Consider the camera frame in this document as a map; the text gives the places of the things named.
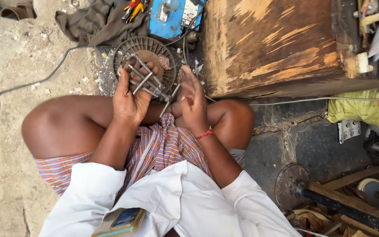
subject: red thread bracelet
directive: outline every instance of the red thread bracelet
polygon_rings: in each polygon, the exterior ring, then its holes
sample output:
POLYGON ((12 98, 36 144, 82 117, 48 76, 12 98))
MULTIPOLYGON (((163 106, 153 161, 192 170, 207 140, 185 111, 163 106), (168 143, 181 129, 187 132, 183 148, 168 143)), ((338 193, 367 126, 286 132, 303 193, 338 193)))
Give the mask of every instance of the red thread bracelet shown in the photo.
POLYGON ((195 137, 197 140, 199 140, 199 139, 201 139, 202 137, 205 137, 205 136, 207 136, 207 135, 209 135, 209 134, 212 134, 212 133, 214 133, 213 132, 213 129, 211 128, 211 127, 208 127, 208 131, 206 132, 206 133, 204 133, 203 135, 201 135, 201 136, 198 136, 198 137, 195 137))

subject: pliers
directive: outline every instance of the pliers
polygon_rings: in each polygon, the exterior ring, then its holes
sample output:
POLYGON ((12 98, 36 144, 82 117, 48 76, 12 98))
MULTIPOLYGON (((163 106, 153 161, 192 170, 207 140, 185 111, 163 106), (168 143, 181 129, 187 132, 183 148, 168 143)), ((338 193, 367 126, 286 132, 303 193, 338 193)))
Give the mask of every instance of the pliers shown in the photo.
POLYGON ((132 19, 138 14, 138 12, 143 12, 143 5, 140 3, 140 0, 132 0, 128 6, 124 8, 123 20, 127 20, 126 23, 131 22, 132 19))

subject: hand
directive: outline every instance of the hand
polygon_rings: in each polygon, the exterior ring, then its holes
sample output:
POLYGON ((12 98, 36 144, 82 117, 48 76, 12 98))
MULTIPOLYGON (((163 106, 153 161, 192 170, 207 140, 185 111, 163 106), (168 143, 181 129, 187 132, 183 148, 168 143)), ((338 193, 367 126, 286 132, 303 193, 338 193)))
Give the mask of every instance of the hand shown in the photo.
MULTIPOLYGON (((154 67, 152 62, 147 63, 147 66, 153 71, 155 75, 159 72, 157 67, 154 67)), ((147 71, 141 68, 140 71, 147 75, 147 71)), ((113 114, 114 120, 123 120, 124 118, 130 122, 140 122, 144 119, 147 108, 149 107, 152 95, 143 89, 139 89, 136 95, 133 95, 135 85, 130 85, 130 74, 122 68, 120 70, 121 78, 119 78, 118 86, 113 96, 113 114)), ((142 79, 134 75, 133 80, 142 81, 142 79)))
POLYGON ((201 136, 208 131, 207 122, 207 102, 204 96, 203 86, 192 74, 191 69, 182 66, 182 72, 187 80, 181 83, 184 91, 181 98, 178 98, 182 109, 182 118, 186 127, 191 130, 194 136, 201 136))

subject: shirt pocket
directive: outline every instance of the shirt pocket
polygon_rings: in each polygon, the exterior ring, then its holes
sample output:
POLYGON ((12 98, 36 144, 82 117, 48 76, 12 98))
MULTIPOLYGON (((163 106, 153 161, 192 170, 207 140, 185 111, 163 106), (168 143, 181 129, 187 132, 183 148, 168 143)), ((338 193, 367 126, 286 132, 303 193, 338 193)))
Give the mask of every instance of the shirt pocket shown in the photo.
POLYGON ((155 213, 159 207, 162 189, 165 185, 154 185, 147 183, 141 186, 131 186, 119 198, 113 208, 107 212, 103 219, 111 212, 119 208, 139 207, 150 213, 155 213))

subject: plastic bag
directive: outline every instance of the plastic bag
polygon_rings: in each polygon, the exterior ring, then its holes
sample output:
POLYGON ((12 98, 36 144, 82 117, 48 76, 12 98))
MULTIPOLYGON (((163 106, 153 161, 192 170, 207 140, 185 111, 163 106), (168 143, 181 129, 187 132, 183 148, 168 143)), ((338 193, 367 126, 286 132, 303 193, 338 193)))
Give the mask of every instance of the plastic bag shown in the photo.
MULTIPOLYGON (((379 90, 342 93, 334 96, 379 99, 379 90)), ((344 119, 361 120, 379 127, 379 101, 329 100, 327 119, 332 123, 344 119)))

